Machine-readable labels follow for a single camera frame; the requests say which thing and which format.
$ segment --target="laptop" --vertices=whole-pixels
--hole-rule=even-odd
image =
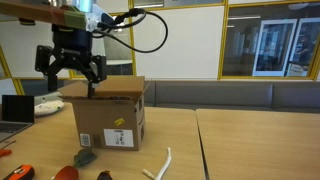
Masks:
[[[0,142],[34,124],[34,96],[2,95]]]

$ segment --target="gray couch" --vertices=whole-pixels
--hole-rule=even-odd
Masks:
[[[154,81],[147,106],[320,113],[320,83],[253,81]]]

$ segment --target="laptop screen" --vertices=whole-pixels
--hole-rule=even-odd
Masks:
[[[2,95],[2,121],[34,123],[34,96]]]

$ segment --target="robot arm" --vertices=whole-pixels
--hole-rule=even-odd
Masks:
[[[88,97],[94,96],[94,87],[106,79],[107,68],[105,56],[93,56],[91,53],[93,38],[107,36],[141,53],[152,53],[160,49],[167,40],[168,27],[165,21],[155,13],[146,12],[143,9],[131,9],[114,20],[98,5],[92,3],[95,0],[73,1],[75,3],[72,5],[63,5],[58,8],[51,6],[48,0],[0,0],[0,14],[19,17],[21,24],[35,24],[34,21],[52,24],[54,47],[39,45],[35,63],[35,70],[42,72],[47,78],[49,91],[57,90],[56,74],[61,69],[73,69],[85,75],[89,81]],[[81,9],[81,4],[77,4],[79,2],[89,2],[89,4],[86,9]],[[125,18],[139,14],[141,16],[137,21],[124,26],[118,25]],[[147,14],[160,19],[166,28],[165,38],[159,47],[148,51],[138,50],[109,34],[111,30],[129,28],[140,23]],[[94,36],[93,33],[98,33],[100,36]],[[55,60],[50,64],[51,56]],[[96,70],[92,68],[92,64],[97,67]]]

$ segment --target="glass door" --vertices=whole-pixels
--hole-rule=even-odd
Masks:
[[[320,18],[302,18],[295,35],[287,76],[307,76],[315,46],[320,33]],[[294,73],[294,66],[300,73]]]
[[[253,76],[284,76],[296,19],[261,21]]]

